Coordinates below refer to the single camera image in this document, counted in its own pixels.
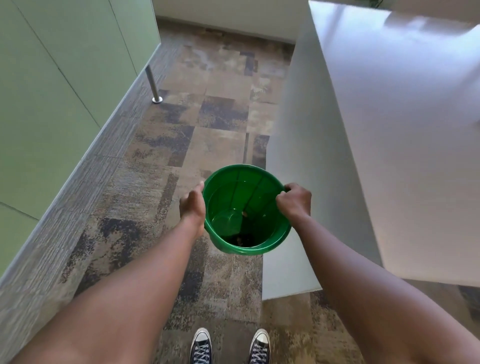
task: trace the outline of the shoe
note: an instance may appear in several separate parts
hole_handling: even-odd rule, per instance
[[[205,328],[199,328],[190,347],[190,364],[212,364],[212,341]]]
[[[270,337],[264,329],[259,329],[250,344],[249,364],[270,363]]]

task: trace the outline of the dirt in bucket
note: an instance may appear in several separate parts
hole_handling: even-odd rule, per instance
[[[223,240],[229,244],[240,246],[242,248],[252,248],[260,245],[255,241],[255,236],[252,234],[253,222],[247,216],[247,213],[242,212],[242,222],[240,232],[238,234],[221,236]]]

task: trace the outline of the cabinet door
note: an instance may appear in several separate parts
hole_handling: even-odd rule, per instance
[[[136,78],[108,0],[14,0],[102,126]]]
[[[0,202],[40,219],[99,127],[11,1],[0,34]]]
[[[150,0],[110,0],[137,73],[160,43]]]
[[[0,205],[0,277],[34,229],[37,220]]]

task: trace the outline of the white counter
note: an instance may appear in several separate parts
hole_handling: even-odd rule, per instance
[[[480,27],[309,6],[267,169],[394,274],[480,286]],[[263,287],[320,288],[296,234],[264,256]]]

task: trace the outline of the shoelace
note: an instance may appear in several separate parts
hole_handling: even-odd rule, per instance
[[[193,362],[195,364],[210,364],[210,345],[208,343],[197,347],[193,353]]]
[[[263,348],[257,343],[253,344],[252,360],[250,364],[266,364],[268,349]]]

